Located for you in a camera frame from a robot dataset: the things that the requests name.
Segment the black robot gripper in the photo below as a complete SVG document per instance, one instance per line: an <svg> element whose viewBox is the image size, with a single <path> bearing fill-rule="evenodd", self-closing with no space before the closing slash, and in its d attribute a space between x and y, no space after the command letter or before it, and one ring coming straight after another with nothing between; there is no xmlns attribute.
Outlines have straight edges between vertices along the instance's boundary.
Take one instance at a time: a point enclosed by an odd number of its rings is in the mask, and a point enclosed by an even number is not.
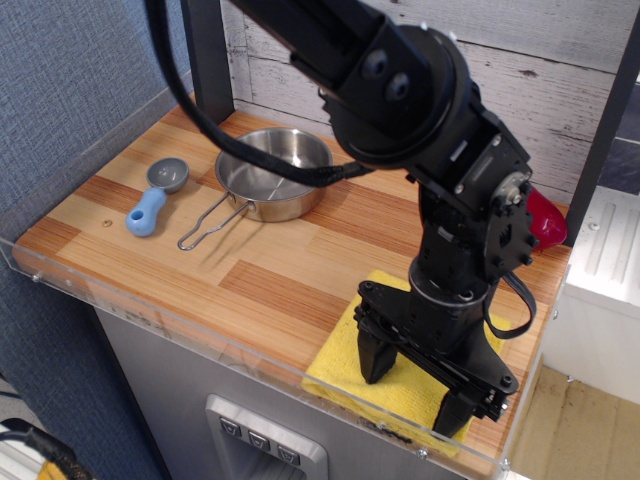
<svg viewBox="0 0 640 480"><path fill-rule="evenodd" d="M497 421L519 382L489 344L519 335L489 316L496 284L479 283L459 294L442 289L416 266L408 291L374 280L360 283L355 309L361 375L377 383L402 354L448 388L433 431L451 438L473 416Z"/></svg>

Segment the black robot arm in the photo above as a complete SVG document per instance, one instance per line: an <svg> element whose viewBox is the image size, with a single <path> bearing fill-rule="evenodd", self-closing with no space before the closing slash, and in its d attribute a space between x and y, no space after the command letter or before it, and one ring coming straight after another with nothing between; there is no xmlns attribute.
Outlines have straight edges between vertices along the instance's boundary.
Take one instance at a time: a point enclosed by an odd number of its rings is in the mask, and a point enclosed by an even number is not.
<svg viewBox="0 0 640 480"><path fill-rule="evenodd" d="M518 388L491 349L500 283L535 301L516 270L537 238L526 207L528 154L487 110L455 43L398 26L358 1L243 1L241 10L320 88L341 147L369 169L419 186L423 235L408 290L373 281L355 310L361 373L375 383L403 355L447 387L433 428L498 419Z"/></svg>

